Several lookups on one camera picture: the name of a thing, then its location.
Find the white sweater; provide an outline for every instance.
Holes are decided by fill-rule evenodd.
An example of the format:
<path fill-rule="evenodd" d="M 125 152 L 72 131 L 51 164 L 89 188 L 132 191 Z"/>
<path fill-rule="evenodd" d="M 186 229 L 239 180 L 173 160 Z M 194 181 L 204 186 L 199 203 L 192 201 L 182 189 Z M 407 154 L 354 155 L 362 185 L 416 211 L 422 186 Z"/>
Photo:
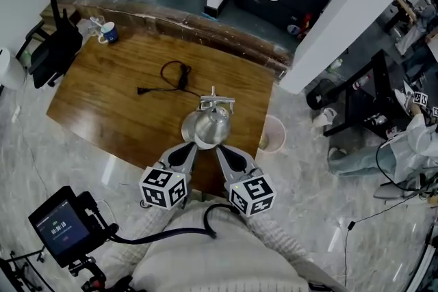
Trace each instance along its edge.
<path fill-rule="evenodd" d="M 164 229 L 203 228 L 203 214 L 214 202 L 192 202 L 184 211 L 151 208 L 124 238 L 137 239 Z M 147 245 L 113 243 L 99 266 L 112 286 L 126 275 L 147 292 L 311 291 L 309 282 L 345 292 L 307 260 L 301 245 L 267 213 L 247 219 L 217 208 L 209 214 L 217 239 L 186 234 Z"/>

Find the office chair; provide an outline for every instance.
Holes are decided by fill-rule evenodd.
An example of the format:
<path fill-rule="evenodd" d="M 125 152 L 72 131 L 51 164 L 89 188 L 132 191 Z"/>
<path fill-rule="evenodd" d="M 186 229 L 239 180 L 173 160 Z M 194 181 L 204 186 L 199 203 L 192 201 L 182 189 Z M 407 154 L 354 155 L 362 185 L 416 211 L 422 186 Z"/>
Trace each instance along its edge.
<path fill-rule="evenodd" d="M 31 66 L 28 69 L 28 73 L 34 76 L 37 89 L 45 83 L 53 87 L 56 79 L 67 73 L 82 46 L 82 35 L 69 21 L 66 9 L 63 9 L 61 17 L 57 0 L 50 0 L 50 3 L 55 19 L 55 33 L 49 35 L 45 32 L 42 29 L 44 22 L 41 21 L 26 35 L 26 41 L 16 55 L 19 59 L 34 34 L 44 39 L 32 53 Z"/>

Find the marble floor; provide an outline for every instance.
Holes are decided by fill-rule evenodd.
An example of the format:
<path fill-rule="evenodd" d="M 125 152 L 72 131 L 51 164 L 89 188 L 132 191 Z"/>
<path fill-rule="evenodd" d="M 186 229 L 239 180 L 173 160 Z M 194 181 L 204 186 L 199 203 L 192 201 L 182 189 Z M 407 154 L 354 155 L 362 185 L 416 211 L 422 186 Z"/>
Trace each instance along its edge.
<path fill-rule="evenodd" d="M 90 191 L 108 220 L 121 230 L 144 215 L 138 191 L 142 170 L 99 150 L 63 129 L 45 113 L 56 88 L 36 90 L 29 78 L 17 92 L 0 96 L 0 245 L 1 254 L 41 247 L 27 216 L 63 185 L 76 194 Z M 21 113 L 15 123 L 16 106 Z M 379 142 L 361 129 L 333 141 L 311 128 L 312 111 L 305 95 L 273 87 L 269 114 L 287 129 L 287 140 L 274 154 L 258 153 L 257 162 L 271 175 L 278 196 L 271 210 L 281 225 L 298 237 L 312 259 L 344 283 L 344 239 L 351 220 L 377 213 L 388 205 L 372 194 L 381 178 L 340 179 L 327 170 L 331 142 L 353 150 Z M 348 236 L 348 289 L 402 291 L 415 266 L 435 210 L 422 204 L 401 205 L 357 224 Z M 105 245 L 95 256 L 100 256 Z M 72 278 L 48 256 L 36 268 L 56 291 L 80 291 L 84 276 Z"/>

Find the white mug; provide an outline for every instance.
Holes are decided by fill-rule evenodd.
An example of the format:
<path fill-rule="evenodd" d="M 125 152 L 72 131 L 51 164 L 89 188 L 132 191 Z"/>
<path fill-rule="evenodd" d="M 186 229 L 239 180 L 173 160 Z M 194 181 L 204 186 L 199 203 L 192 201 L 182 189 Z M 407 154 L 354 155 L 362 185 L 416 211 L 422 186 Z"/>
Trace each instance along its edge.
<path fill-rule="evenodd" d="M 105 44 L 108 42 L 115 42 L 117 38 L 118 34 L 114 22 L 106 22 L 106 24 L 101 27 L 101 32 L 97 40 L 99 41 L 99 43 Z"/>

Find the wooden table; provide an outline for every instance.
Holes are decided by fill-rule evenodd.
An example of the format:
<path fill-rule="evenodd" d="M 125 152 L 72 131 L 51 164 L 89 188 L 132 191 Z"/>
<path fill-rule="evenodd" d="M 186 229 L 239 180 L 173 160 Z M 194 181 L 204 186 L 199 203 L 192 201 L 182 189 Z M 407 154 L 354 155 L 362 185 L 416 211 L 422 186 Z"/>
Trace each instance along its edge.
<path fill-rule="evenodd" d="M 148 92 L 137 87 L 171 88 L 161 67 L 180 60 L 192 67 L 188 90 L 235 98 L 231 135 L 226 144 L 255 157 L 274 81 L 272 71 L 245 59 L 169 36 L 119 28 L 114 44 L 91 38 L 83 47 L 53 98 L 47 115 L 97 147 L 140 168 L 183 142 L 181 125 L 199 98 L 185 92 Z M 177 82 L 178 64 L 164 75 Z M 192 185 L 222 196 L 223 175 L 212 150 L 200 151 Z"/>

